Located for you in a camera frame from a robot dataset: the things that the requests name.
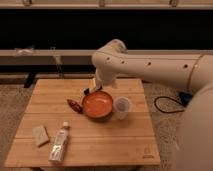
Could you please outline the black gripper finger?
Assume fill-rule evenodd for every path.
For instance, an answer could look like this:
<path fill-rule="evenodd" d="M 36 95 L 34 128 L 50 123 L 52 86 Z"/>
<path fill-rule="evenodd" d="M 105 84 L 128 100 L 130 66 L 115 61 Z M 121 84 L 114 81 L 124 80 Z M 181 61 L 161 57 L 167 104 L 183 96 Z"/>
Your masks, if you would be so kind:
<path fill-rule="evenodd" d="M 90 93 L 90 88 L 86 88 L 85 90 L 84 90 L 84 95 L 88 95 Z"/>

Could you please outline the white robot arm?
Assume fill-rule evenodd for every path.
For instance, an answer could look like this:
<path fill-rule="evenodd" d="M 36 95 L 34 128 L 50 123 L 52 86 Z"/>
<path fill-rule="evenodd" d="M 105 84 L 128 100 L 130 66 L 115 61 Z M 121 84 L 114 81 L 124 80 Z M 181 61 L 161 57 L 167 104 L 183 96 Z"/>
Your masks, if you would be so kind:
<path fill-rule="evenodd" d="M 91 57 L 99 86 L 127 74 L 191 93 L 178 137 L 171 171 L 213 171 L 213 54 L 129 54 L 114 39 Z"/>

